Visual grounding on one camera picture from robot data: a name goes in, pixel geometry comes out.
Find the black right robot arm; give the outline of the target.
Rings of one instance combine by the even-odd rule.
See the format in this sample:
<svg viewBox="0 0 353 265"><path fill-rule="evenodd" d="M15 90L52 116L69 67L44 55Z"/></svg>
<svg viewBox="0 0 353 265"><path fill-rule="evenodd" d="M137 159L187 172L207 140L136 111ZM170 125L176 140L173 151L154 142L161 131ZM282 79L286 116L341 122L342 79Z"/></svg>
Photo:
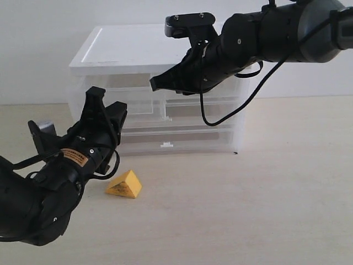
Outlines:
<svg viewBox="0 0 353 265"><path fill-rule="evenodd" d="M233 14L220 33L215 21L208 12L166 17L165 35L189 39L190 49L151 78L154 91L205 93L255 63L326 63L352 48L352 8L339 1L270 1L258 12Z"/></svg>

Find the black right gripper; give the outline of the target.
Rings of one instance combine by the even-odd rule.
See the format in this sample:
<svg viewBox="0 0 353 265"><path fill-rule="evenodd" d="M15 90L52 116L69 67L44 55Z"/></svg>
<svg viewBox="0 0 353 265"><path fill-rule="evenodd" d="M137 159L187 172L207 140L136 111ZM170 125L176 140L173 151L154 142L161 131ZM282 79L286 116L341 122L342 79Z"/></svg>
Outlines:
<svg viewBox="0 0 353 265"><path fill-rule="evenodd" d="M181 62L149 82L153 92L162 89L184 96L208 92L248 65L248 56L226 53L220 41L212 41L189 62Z"/></svg>

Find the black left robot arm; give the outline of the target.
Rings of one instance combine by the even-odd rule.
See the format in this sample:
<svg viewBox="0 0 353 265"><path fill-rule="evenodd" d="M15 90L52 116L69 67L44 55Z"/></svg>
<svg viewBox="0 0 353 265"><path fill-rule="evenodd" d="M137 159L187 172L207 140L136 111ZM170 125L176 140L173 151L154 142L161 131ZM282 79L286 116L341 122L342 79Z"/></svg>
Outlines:
<svg viewBox="0 0 353 265"><path fill-rule="evenodd" d="M111 178L127 105L104 105L105 90L86 91L80 119L58 136L53 124L28 122L37 155L1 158L1 241L46 245L62 236L92 179Z"/></svg>

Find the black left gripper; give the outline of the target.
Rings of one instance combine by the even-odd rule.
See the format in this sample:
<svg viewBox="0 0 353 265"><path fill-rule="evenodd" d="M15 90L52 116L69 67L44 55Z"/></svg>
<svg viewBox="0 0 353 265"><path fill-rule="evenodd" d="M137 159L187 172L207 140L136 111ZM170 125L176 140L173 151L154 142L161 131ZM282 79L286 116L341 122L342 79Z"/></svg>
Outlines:
<svg viewBox="0 0 353 265"><path fill-rule="evenodd" d="M60 148L82 176L112 176L120 163L116 148L121 142L127 104L117 101L107 106L107 120L105 92L95 86L86 91L80 121L68 130L68 141Z"/></svg>

